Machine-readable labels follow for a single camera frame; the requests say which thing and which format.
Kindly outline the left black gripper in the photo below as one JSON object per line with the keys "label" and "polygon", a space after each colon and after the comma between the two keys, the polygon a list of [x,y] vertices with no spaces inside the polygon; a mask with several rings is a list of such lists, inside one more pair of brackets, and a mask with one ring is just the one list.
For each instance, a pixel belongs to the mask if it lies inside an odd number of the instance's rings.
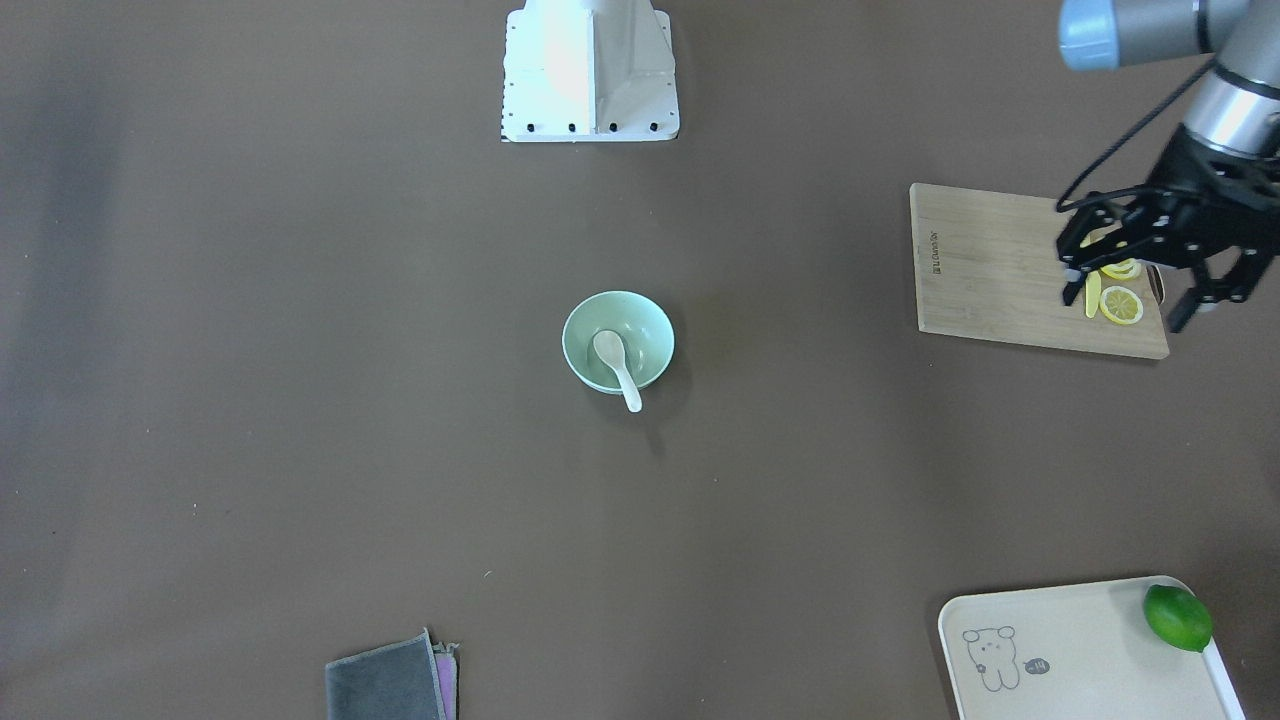
{"label": "left black gripper", "polygon": [[[1146,182],[1061,197],[1069,220],[1055,242],[1064,264],[1062,305],[1070,307],[1091,270],[1133,258],[1187,269],[1192,287],[1167,314],[1181,333],[1216,301],[1247,301],[1277,258],[1277,154],[1244,158],[1176,129]],[[1080,249],[1085,234],[1105,236]]]}

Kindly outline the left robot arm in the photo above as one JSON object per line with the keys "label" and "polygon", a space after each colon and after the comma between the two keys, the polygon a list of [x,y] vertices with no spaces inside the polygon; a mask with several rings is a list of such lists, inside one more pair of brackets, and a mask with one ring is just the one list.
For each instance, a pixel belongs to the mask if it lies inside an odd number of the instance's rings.
{"label": "left robot arm", "polygon": [[1146,181],[1076,196],[1056,241],[1071,305],[1092,272],[1129,259],[1192,274],[1167,315],[1180,332],[1216,304],[1242,304],[1277,259],[1279,5],[1275,1],[1065,1],[1059,51],[1075,72],[1197,58],[1161,104],[1193,99]]}

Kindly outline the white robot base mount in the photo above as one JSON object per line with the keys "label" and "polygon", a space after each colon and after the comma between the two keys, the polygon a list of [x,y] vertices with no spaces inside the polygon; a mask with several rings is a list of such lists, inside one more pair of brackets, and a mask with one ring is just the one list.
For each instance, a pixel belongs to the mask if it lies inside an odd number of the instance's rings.
{"label": "white robot base mount", "polygon": [[678,137],[669,14],[649,1],[526,1],[506,17],[500,140]]}

